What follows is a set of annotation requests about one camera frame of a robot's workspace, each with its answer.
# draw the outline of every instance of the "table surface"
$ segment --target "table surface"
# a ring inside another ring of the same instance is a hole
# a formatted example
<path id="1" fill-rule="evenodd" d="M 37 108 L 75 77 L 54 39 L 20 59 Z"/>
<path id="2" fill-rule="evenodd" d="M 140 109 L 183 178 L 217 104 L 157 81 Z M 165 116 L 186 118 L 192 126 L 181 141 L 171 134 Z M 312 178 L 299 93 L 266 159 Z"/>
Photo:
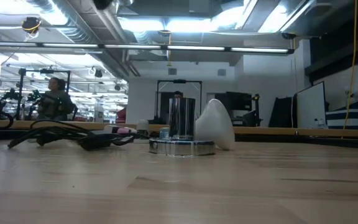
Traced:
<path id="1" fill-rule="evenodd" d="M 184 158 L 6 144 L 0 223 L 358 223 L 358 149 L 237 142 Z"/>

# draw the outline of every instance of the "white cone-shaped object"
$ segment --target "white cone-shaped object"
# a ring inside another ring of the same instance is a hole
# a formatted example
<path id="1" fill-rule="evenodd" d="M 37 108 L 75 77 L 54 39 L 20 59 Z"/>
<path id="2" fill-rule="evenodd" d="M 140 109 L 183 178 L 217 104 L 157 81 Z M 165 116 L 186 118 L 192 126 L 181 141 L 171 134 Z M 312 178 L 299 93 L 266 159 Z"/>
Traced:
<path id="1" fill-rule="evenodd" d="M 230 150 L 234 147 L 234 130 L 224 105 L 212 99 L 196 120 L 196 140 L 213 141 L 217 147 Z"/>

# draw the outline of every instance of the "whiteboard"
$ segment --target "whiteboard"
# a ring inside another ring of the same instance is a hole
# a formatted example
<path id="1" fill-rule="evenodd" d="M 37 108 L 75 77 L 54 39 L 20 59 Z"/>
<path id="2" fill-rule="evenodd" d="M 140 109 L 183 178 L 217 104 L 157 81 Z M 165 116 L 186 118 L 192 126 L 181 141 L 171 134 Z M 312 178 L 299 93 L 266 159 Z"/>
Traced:
<path id="1" fill-rule="evenodd" d="M 326 124 L 324 82 L 304 89 L 296 95 L 299 128 L 318 128 L 315 119 L 322 119 Z"/>

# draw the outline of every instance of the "person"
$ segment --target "person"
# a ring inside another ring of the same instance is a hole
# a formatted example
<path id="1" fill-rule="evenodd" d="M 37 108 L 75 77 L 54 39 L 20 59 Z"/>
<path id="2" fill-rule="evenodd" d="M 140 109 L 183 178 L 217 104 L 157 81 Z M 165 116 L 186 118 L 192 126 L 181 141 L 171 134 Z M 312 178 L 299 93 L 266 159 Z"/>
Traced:
<path id="1" fill-rule="evenodd" d="M 53 77 L 49 80 L 48 89 L 50 91 L 45 92 L 46 97 L 38 107 L 37 119 L 67 120 L 67 114 L 71 113 L 72 102 L 69 94 L 65 92 L 65 85 L 66 82 L 59 78 Z M 57 105 L 53 98 L 59 99 L 62 103 Z"/>
<path id="2" fill-rule="evenodd" d="M 175 91 L 175 92 L 173 93 L 173 96 L 174 96 L 175 98 L 182 98 L 182 97 L 183 97 L 183 93 L 182 93 L 181 91 Z"/>

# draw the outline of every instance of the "metal base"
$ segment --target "metal base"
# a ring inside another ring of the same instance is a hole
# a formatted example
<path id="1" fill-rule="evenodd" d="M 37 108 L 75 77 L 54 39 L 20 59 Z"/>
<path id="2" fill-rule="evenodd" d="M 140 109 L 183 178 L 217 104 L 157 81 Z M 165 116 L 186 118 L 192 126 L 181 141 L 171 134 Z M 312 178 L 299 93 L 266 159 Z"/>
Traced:
<path id="1" fill-rule="evenodd" d="M 212 141 L 150 139 L 149 152 L 167 156 L 207 156 L 215 154 Z"/>

